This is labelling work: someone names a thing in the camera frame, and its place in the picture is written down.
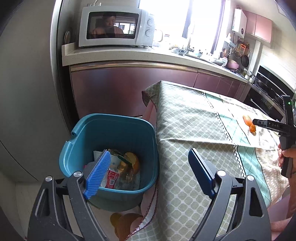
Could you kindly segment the person's right hand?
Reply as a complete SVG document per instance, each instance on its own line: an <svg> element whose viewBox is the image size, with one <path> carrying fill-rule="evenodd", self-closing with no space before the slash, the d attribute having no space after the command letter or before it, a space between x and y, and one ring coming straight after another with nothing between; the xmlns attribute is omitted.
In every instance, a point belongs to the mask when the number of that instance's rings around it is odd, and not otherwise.
<svg viewBox="0 0 296 241"><path fill-rule="evenodd" d="M282 167L285 158L293 159L293 170L296 168L296 148L282 150L281 145L278 145L278 166Z"/></svg>

